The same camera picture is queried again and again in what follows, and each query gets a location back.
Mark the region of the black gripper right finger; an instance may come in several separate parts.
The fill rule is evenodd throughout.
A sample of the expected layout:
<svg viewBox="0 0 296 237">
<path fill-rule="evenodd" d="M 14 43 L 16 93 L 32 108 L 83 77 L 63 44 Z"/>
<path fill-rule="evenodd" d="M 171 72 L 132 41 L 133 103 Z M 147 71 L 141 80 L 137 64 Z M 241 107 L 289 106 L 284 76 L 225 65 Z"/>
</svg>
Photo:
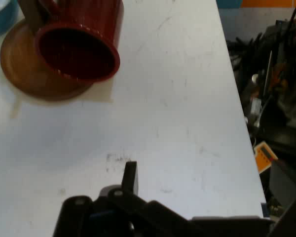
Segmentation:
<svg viewBox="0 0 296 237">
<path fill-rule="evenodd" d="M 282 160 L 270 168 L 269 188 L 284 208 L 284 213 L 271 227 L 269 237 L 296 237 L 296 171 Z"/>
</svg>

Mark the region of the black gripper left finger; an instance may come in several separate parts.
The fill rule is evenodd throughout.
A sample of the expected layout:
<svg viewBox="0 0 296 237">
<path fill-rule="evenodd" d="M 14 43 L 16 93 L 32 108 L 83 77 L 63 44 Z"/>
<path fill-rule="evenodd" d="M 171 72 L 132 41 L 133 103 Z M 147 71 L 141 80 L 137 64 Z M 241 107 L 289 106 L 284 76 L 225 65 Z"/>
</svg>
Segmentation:
<svg viewBox="0 0 296 237">
<path fill-rule="evenodd" d="M 137 163 L 125 164 L 121 185 L 107 187 L 96 200 L 66 199 L 55 237 L 193 237 L 195 226 L 156 201 L 138 197 Z"/>
</svg>

